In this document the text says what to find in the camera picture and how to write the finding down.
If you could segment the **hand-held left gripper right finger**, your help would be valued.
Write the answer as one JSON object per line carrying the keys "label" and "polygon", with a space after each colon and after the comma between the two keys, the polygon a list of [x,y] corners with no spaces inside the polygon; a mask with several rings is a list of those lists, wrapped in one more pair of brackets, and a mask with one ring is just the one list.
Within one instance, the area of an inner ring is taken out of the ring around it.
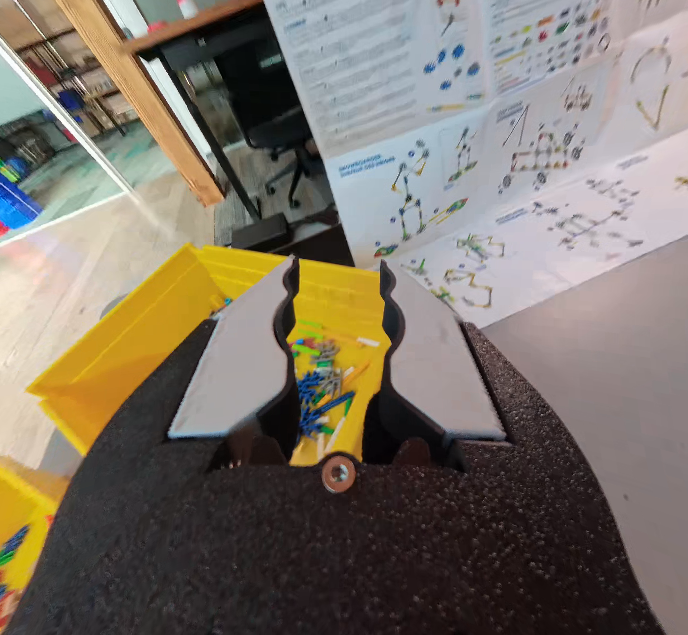
{"label": "hand-held left gripper right finger", "polygon": [[459,316],[393,261],[381,263],[380,294],[390,346],[379,404],[392,436],[506,441]]}

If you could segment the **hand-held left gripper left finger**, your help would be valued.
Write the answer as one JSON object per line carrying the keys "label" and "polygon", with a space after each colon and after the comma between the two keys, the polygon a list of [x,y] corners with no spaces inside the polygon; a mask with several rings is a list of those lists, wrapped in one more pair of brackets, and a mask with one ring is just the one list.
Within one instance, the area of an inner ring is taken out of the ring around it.
{"label": "hand-held left gripper left finger", "polygon": [[271,438],[289,461],[300,399],[288,335],[295,327],[299,261],[291,255],[213,319],[206,347],[180,401],[168,439]]}

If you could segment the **pile of colourful building pieces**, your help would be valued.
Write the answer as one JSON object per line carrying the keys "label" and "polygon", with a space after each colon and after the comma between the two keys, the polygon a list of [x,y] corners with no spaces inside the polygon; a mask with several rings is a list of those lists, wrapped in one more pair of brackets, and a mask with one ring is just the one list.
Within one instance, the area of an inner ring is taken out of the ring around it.
{"label": "pile of colourful building pieces", "polygon": [[314,467],[334,453],[362,460],[370,400],[381,386],[388,339],[380,331],[298,319],[288,337],[300,399],[293,467]]}

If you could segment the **grey desk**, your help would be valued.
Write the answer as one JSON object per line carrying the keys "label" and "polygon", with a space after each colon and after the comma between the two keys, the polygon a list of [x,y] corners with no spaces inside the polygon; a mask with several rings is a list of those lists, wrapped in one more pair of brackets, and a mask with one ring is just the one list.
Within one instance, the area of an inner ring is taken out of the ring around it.
{"label": "grey desk", "polygon": [[668,634],[687,633],[687,238],[492,323],[576,439]]}

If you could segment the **black office chair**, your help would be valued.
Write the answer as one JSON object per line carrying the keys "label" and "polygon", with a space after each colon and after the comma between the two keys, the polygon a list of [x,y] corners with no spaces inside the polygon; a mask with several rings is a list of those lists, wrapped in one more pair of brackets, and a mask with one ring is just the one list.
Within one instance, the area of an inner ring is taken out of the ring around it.
{"label": "black office chair", "polygon": [[276,37],[252,38],[218,55],[214,62],[245,143],[266,151],[273,161],[294,153],[288,204],[298,208],[295,192],[301,178],[313,177],[322,161],[309,149],[312,132]]}

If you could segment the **blue crate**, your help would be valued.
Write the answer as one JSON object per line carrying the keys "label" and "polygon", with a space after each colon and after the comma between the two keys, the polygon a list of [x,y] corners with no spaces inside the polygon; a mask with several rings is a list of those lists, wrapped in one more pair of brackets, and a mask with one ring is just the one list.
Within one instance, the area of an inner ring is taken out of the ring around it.
{"label": "blue crate", "polygon": [[43,208],[19,188],[16,172],[1,160],[1,224],[17,230],[34,222]]}

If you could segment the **folded paper instruction sheet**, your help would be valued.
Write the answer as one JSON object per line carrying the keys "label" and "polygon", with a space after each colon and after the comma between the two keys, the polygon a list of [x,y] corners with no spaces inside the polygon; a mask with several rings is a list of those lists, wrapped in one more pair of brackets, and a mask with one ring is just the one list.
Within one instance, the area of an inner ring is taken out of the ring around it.
{"label": "folded paper instruction sheet", "polygon": [[480,327],[687,235],[687,0],[264,0],[357,267]]}

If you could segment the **brown table with black legs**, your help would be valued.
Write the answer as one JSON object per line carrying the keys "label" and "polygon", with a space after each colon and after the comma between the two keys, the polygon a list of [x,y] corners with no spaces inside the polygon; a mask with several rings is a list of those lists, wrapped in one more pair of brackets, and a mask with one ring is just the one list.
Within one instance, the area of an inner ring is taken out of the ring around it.
{"label": "brown table with black legs", "polygon": [[[215,63],[218,55],[264,34],[274,34],[276,37],[263,0],[229,0],[202,10],[193,19],[168,23],[143,37],[126,40],[124,49],[143,61],[161,63],[197,128],[210,146],[211,153],[231,186],[233,194],[239,198],[247,212],[252,222],[251,227],[269,228],[272,221],[277,220],[277,227],[282,229],[286,226],[285,217],[263,217],[260,199],[251,197],[245,190],[196,100],[182,84],[182,73],[189,67],[209,61]],[[292,169],[293,164],[267,182],[268,195],[275,193],[275,184],[280,179],[293,174]]]}

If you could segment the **wooden post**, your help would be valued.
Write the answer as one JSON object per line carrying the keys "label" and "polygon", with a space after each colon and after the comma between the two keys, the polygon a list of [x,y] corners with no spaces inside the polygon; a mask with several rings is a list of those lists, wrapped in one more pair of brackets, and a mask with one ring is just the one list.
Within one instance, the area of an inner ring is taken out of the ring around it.
{"label": "wooden post", "polygon": [[130,53],[125,37],[102,0],[55,0],[95,54],[151,136],[204,206],[218,204],[224,193],[206,159],[193,144],[149,72]]}

